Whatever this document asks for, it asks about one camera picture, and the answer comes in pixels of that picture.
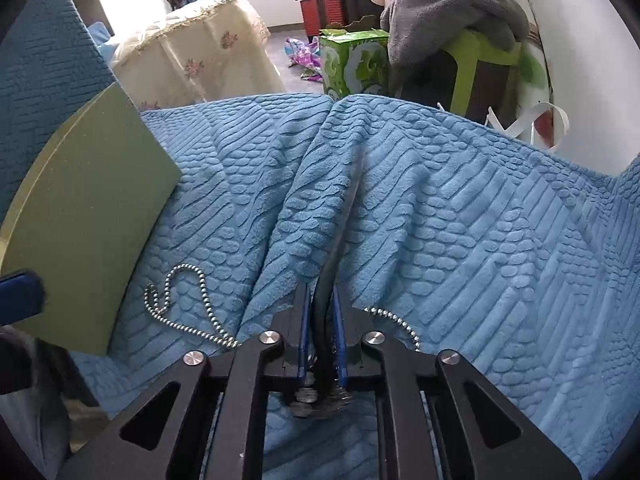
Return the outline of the green cardboard jewelry box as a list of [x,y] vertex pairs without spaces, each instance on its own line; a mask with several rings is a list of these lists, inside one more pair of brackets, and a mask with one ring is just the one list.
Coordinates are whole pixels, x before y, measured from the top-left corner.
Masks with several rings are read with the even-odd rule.
[[181,171],[111,84],[55,131],[1,226],[1,272],[32,271],[41,311],[16,326],[103,356],[132,272]]

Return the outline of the blue textured sofa cover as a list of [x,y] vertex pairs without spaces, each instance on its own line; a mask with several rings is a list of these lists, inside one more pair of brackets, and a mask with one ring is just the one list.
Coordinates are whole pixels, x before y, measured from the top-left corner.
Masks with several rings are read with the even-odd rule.
[[[111,84],[72,0],[1,0],[1,223]],[[267,94],[139,112],[181,178],[103,356],[1,321],[6,479],[634,479],[639,166],[436,108]],[[271,375],[363,161],[334,285],[362,385]]]

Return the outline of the green printed carton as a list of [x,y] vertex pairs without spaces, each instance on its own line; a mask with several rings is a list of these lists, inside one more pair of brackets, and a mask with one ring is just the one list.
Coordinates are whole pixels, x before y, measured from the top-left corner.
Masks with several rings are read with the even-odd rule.
[[388,33],[382,29],[348,32],[321,29],[319,37],[323,91],[334,101],[352,94],[388,95]]

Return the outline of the colourful crumpled bag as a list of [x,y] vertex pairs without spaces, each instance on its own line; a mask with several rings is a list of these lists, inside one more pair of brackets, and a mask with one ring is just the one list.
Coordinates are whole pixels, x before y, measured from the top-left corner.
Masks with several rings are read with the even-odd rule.
[[290,61],[290,66],[302,69],[300,78],[306,81],[322,81],[321,55],[319,38],[314,36],[310,41],[293,37],[285,39],[283,51]]

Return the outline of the white paper bag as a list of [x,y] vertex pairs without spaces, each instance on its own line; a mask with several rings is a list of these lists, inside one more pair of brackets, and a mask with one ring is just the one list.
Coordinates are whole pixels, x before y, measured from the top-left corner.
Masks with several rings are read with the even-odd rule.
[[[535,126],[535,122],[540,118],[546,118],[548,115],[559,117],[559,133],[555,133],[555,125],[552,125],[551,133],[553,139],[551,141],[544,140]],[[550,102],[539,102],[518,116],[508,128],[504,128],[495,112],[491,107],[488,108],[485,119],[485,126],[494,129],[503,136],[510,139],[520,140],[521,142],[539,148],[547,153],[554,154],[558,151],[562,141],[570,132],[570,118],[566,111],[561,107]]]

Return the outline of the cream floral tablecloth table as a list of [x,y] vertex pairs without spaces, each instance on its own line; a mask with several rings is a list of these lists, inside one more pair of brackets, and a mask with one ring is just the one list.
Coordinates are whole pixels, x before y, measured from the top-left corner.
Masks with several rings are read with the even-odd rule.
[[281,93],[269,36],[247,0],[196,0],[118,36],[110,67],[138,110]]

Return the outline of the green plastic stool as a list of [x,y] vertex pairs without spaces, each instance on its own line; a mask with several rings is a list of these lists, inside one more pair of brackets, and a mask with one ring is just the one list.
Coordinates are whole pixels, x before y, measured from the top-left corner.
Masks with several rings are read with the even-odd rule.
[[396,96],[482,124],[489,112],[512,122],[522,44],[495,47],[483,34],[464,30],[408,73]]

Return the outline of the red suitcase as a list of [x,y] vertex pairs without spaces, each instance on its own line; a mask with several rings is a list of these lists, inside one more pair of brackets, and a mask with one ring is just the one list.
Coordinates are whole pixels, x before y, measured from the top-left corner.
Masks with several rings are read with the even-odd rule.
[[346,24],[344,0],[295,0],[303,15],[303,25],[309,39],[317,37],[321,29],[341,28]]

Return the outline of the grey fleece garment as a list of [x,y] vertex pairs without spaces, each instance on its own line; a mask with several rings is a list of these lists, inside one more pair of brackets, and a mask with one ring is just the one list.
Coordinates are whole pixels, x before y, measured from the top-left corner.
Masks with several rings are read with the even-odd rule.
[[394,0],[382,13],[387,51],[396,70],[422,63],[465,29],[484,34],[509,51],[529,32],[529,21],[514,0]]

